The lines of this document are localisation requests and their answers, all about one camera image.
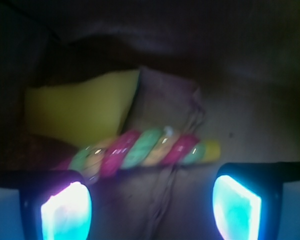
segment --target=twisted candy stick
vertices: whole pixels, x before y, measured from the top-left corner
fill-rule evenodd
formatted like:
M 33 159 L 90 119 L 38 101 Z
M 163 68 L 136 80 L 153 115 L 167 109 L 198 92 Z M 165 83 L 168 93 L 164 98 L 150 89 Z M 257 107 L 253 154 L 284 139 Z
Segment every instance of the twisted candy stick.
M 77 170 L 94 183 L 100 177 L 111 177 L 118 169 L 135 166 L 189 165 L 210 162 L 220 156 L 220 146 L 214 141 L 200 141 L 192 134 L 180 134 L 171 127 L 152 128 L 140 133 L 130 130 L 80 150 L 69 169 Z

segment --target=pink stripe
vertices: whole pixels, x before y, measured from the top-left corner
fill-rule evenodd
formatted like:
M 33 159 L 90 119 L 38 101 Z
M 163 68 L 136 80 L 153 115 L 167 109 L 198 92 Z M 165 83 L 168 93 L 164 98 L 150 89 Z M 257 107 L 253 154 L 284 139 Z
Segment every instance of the pink stripe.
M 200 140 L 191 134 L 181 135 L 171 150 L 161 161 L 163 165 L 172 165 L 183 159 Z
M 141 133 L 130 130 L 121 135 L 105 152 L 100 168 L 100 177 L 111 177 L 120 168 L 128 151 L 133 147 Z

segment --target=sponge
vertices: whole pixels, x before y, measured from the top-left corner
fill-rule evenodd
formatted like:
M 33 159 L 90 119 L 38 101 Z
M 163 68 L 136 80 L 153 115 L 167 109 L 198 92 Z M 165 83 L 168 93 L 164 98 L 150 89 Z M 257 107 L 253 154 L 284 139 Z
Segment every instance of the sponge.
M 79 148 L 116 136 L 127 118 L 139 73 L 116 71 L 82 83 L 28 88 L 27 129 Z

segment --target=yellow sponge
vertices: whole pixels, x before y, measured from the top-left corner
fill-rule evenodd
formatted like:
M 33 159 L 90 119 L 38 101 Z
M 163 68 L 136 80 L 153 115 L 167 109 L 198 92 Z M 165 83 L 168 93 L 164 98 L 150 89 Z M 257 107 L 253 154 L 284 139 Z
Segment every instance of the yellow sponge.
M 117 135 L 131 107 L 139 73 L 117 71 L 83 83 L 28 88 L 24 102 L 28 130 L 80 148 Z

